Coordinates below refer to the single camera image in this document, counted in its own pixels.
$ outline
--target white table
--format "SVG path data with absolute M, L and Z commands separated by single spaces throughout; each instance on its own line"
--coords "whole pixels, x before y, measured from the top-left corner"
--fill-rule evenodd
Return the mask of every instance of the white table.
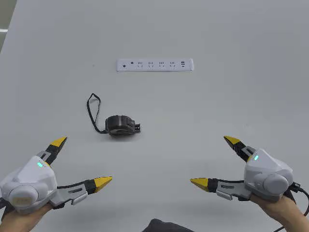
M 34 231 L 140 232 L 155 217 L 196 232 L 276 229 L 252 203 L 189 179 L 242 178 L 231 135 L 288 163 L 309 189 L 308 10 L 303 0 L 20 0 L 0 55 L 0 177 L 63 135 L 59 185 L 113 176 Z M 116 73 L 129 57 L 192 57 L 196 69 Z M 142 133 L 96 133 L 92 92 L 101 128 L 124 114 Z

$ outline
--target power strip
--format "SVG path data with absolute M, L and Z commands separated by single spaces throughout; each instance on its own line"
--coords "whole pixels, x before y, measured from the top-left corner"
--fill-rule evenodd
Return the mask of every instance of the power strip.
M 118 72 L 179 72 L 193 71 L 191 58 L 132 58 L 118 59 Z

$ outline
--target black tape measure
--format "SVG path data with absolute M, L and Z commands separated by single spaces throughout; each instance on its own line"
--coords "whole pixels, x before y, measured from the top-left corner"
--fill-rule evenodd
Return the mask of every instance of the black tape measure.
M 94 96 L 98 99 L 98 111 L 96 119 L 94 120 L 90 111 L 89 101 Z M 114 115 L 110 116 L 105 120 L 105 129 L 99 130 L 97 127 L 97 117 L 100 110 L 101 99 L 94 93 L 91 94 L 90 98 L 87 101 L 87 110 L 91 122 L 95 130 L 100 134 L 109 134 L 109 135 L 131 135 L 140 132 L 140 124 L 135 124 L 135 121 L 128 116 L 124 115 Z

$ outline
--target dark clothing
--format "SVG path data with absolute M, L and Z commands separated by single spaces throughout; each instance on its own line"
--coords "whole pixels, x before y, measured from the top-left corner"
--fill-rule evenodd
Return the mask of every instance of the dark clothing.
M 143 232 L 193 232 L 185 227 L 171 222 L 163 222 L 159 219 L 152 219 L 149 226 Z

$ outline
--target human hand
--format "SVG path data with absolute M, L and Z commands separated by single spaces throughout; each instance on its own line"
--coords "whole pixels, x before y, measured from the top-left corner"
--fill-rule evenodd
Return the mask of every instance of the human hand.
M 277 202 L 269 202 L 252 195 L 250 200 L 287 231 L 309 232 L 309 221 L 290 198 L 282 196 Z
M 27 215 L 20 215 L 16 211 L 12 211 L 4 216 L 0 225 L 0 232 L 29 232 L 52 208 L 50 204 L 47 204 Z

